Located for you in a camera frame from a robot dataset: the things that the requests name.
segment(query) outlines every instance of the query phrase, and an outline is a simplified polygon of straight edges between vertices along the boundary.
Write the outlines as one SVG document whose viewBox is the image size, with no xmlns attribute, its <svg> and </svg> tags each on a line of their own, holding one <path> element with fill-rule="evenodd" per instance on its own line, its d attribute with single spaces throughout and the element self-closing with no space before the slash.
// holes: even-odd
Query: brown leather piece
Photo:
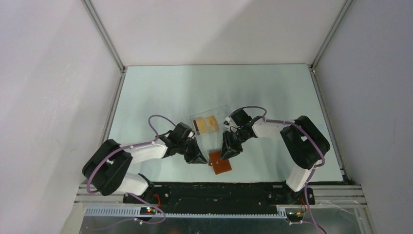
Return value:
<svg viewBox="0 0 413 234">
<path fill-rule="evenodd" d="M 229 160 L 221 160 L 220 155 L 221 155 L 220 150 L 209 153 L 208 164 L 209 166 L 212 166 L 214 168 L 214 172 L 216 175 L 224 173 L 224 172 L 229 172 L 232 170 Z"/>
</svg>

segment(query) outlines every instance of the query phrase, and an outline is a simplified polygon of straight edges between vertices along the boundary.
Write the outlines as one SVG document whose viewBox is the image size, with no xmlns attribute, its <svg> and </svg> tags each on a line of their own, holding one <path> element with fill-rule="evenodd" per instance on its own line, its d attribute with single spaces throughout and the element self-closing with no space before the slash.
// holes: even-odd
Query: white table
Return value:
<svg viewBox="0 0 413 234">
<path fill-rule="evenodd" d="M 267 118 L 281 120 L 306 115 L 331 144 L 305 64 L 128 67 L 109 138 L 121 144 L 148 141 L 154 137 L 147 121 L 150 115 L 191 126 L 190 115 L 223 105 L 231 111 L 262 106 L 268 110 Z M 259 109 L 246 111 L 252 117 L 262 114 Z M 161 118 L 153 118 L 153 125 L 160 134 L 173 129 Z M 281 139 L 251 139 L 243 148 L 230 159 L 232 171 L 219 175 L 207 165 L 186 164 L 181 155 L 148 160 L 131 166 L 129 172 L 157 182 L 275 182 L 288 177 L 294 162 Z M 325 158 L 326 164 L 311 181 L 342 181 L 333 147 Z"/>
</svg>

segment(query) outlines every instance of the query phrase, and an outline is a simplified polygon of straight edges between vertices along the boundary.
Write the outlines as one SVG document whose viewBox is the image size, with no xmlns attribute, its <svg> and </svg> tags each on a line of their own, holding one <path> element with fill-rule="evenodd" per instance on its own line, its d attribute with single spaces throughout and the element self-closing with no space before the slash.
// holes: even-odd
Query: transparent plastic container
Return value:
<svg viewBox="0 0 413 234">
<path fill-rule="evenodd" d="M 225 105 L 190 116 L 192 129 L 196 133 L 199 148 L 206 158 L 208 158 L 210 152 L 222 148 L 222 133 L 226 130 L 224 121 L 229 114 L 231 112 L 228 106 Z"/>
</svg>

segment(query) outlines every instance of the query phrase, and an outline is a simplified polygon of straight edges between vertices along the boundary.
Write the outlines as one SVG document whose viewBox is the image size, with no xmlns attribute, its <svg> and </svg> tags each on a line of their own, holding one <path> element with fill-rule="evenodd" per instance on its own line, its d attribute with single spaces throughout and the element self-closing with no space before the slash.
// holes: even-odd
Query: robotic arm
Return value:
<svg viewBox="0 0 413 234">
<path fill-rule="evenodd" d="M 286 126 L 288 124 L 284 121 L 264 119 L 262 116 L 252 118 L 242 109 L 235 111 L 231 118 L 225 120 L 228 130 L 223 133 L 221 159 L 239 155 L 243 151 L 242 143 L 250 138 L 277 138 L 280 134 L 295 162 L 285 183 L 294 192 L 303 189 L 314 166 L 321 163 L 321 157 L 309 139 L 302 139 L 305 136 L 297 127 Z M 311 137 L 323 155 L 330 150 L 327 139 L 308 117 L 299 117 L 295 120 L 295 125 Z"/>
<path fill-rule="evenodd" d="M 152 183 L 142 174 L 127 173 L 129 166 L 153 158 L 166 158 L 181 154 L 187 163 L 207 164 L 202 155 L 195 133 L 191 128 L 179 123 L 173 131 L 159 135 L 155 141 L 132 144 L 111 156 L 95 173 L 91 184 L 103 195 L 114 192 L 133 193 L 142 195 Z M 107 155 L 122 148 L 113 139 L 106 140 L 86 163 L 82 173 L 90 178 L 99 163 Z"/>
</svg>

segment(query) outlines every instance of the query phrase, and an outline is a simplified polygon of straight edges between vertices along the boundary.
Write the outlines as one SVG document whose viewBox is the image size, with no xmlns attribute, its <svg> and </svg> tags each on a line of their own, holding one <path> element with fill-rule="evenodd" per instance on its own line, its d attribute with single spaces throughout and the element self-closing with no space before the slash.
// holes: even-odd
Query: white wall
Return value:
<svg viewBox="0 0 413 234">
<path fill-rule="evenodd" d="M 81 1 L 0 5 L 0 233 L 58 233 L 119 71 Z"/>
<path fill-rule="evenodd" d="M 125 65 L 312 63 L 344 0 L 94 0 Z"/>
<path fill-rule="evenodd" d="M 412 233 L 413 1 L 355 1 L 317 67 L 347 169 L 380 234 Z"/>
</svg>

